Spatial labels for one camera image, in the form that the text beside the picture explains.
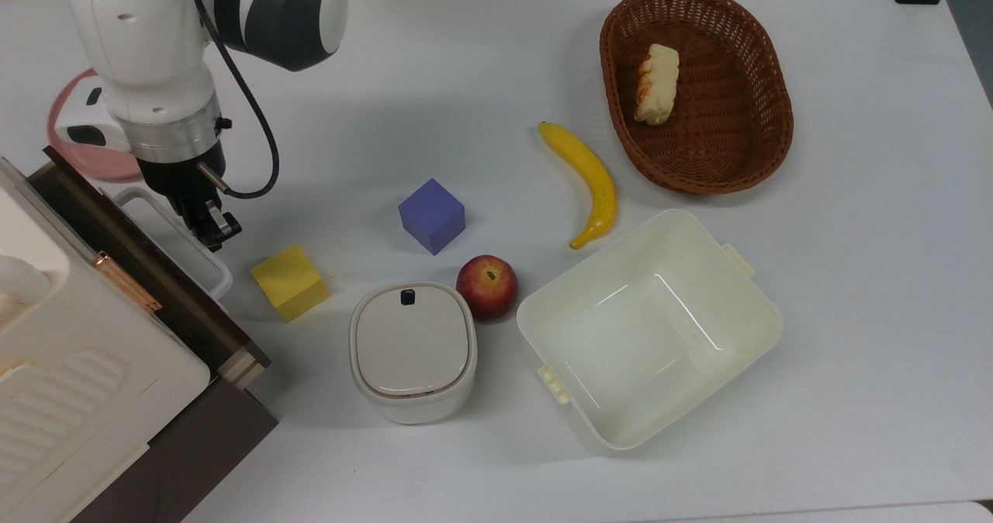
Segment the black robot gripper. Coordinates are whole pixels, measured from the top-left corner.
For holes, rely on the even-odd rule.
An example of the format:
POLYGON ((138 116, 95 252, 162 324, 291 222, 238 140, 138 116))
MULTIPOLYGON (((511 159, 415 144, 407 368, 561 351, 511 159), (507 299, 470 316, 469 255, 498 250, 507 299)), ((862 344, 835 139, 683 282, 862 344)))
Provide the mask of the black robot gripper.
POLYGON ((199 165, 223 175, 227 166, 223 148, 213 146, 197 158, 171 163, 141 159, 140 171, 147 185, 167 198, 196 240, 216 253, 224 241, 241 232, 241 226, 233 215, 223 212, 219 190, 199 165))

